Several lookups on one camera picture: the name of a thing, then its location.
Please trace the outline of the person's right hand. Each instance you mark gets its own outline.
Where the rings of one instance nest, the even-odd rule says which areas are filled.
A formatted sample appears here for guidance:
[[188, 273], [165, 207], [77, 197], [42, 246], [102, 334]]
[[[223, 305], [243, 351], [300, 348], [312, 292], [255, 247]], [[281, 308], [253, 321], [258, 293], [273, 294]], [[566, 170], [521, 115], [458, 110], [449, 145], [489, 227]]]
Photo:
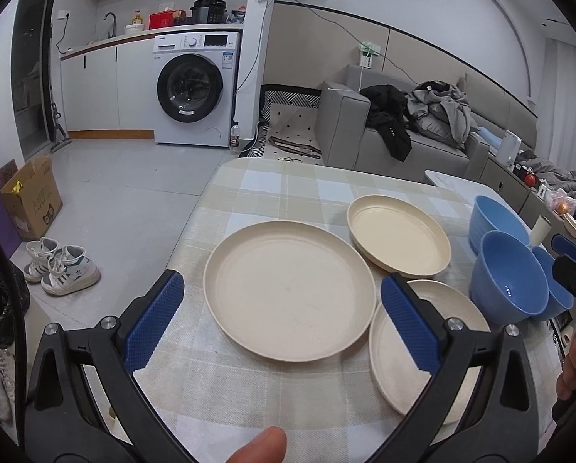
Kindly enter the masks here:
[[576, 332], [566, 354], [563, 371], [557, 379], [558, 400], [569, 400], [574, 391], [576, 391]]

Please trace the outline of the person's left hand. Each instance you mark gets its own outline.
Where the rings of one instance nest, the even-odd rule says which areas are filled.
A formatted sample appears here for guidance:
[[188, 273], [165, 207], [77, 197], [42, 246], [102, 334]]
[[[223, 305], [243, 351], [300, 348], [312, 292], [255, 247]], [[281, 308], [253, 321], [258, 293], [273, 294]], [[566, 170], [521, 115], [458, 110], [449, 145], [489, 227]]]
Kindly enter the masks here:
[[233, 453], [227, 463], [282, 463], [287, 444], [286, 433], [277, 426], [269, 426]]

